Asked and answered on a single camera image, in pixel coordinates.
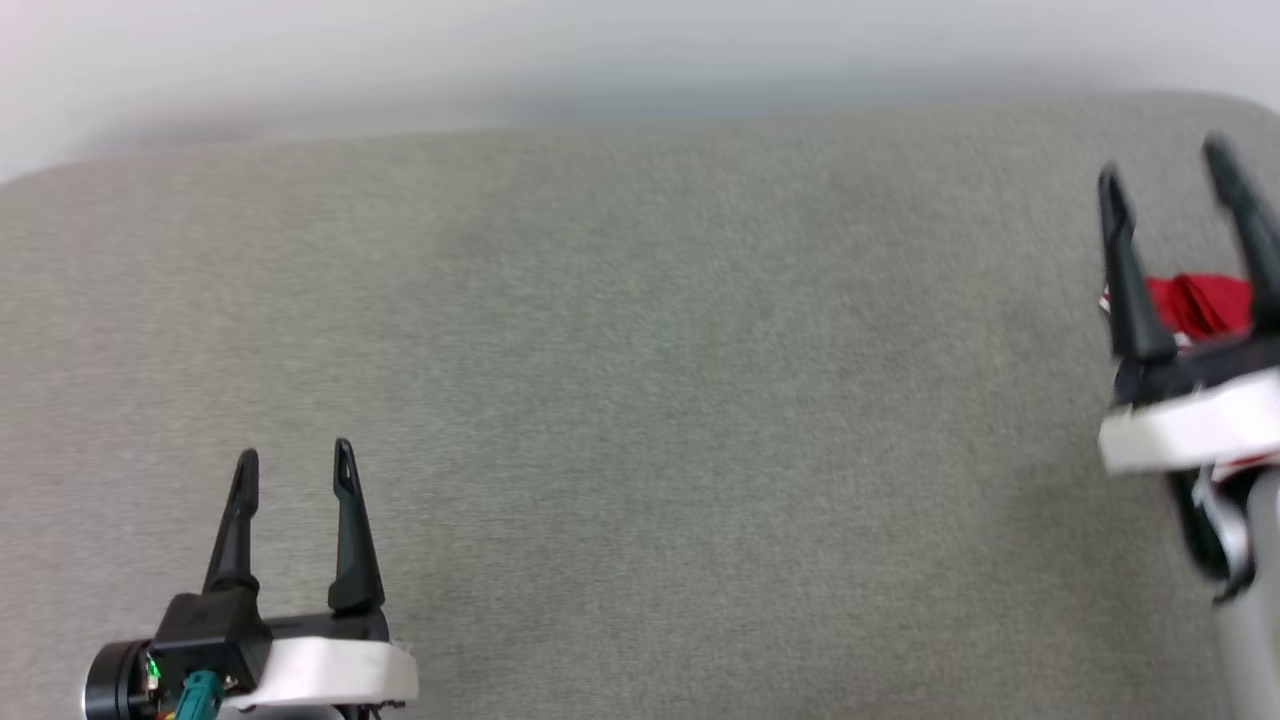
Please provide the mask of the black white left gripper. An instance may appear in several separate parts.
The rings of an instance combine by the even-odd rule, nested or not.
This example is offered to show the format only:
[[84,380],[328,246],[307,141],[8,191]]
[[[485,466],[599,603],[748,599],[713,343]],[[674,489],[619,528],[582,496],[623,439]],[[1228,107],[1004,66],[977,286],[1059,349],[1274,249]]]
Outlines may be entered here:
[[205,675],[237,711],[401,706],[419,698],[413,656],[390,641],[385,589],[352,443],[337,438],[333,491],[339,503],[335,578],[328,614],[268,621],[252,571],[259,454],[244,450],[204,579],[178,594],[150,644],[160,678],[188,685]]

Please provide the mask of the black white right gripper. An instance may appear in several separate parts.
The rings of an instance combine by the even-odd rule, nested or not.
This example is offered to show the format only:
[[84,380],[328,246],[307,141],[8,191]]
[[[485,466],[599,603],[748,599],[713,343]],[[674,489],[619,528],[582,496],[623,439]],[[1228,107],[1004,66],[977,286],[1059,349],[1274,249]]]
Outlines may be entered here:
[[[1230,215],[1249,278],[1257,332],[1279,328],[1277,222],[1234,147],[1207,135],[1203,155]],[[1097,178],[1111,354],[1123,361],[1098,448],[1111,475],[1185,471],[1213,477],[1277,464],[1279,341],[1275,334],[1188,347],[1178,355],[1134,246],[1135,218],[1114,164]]]

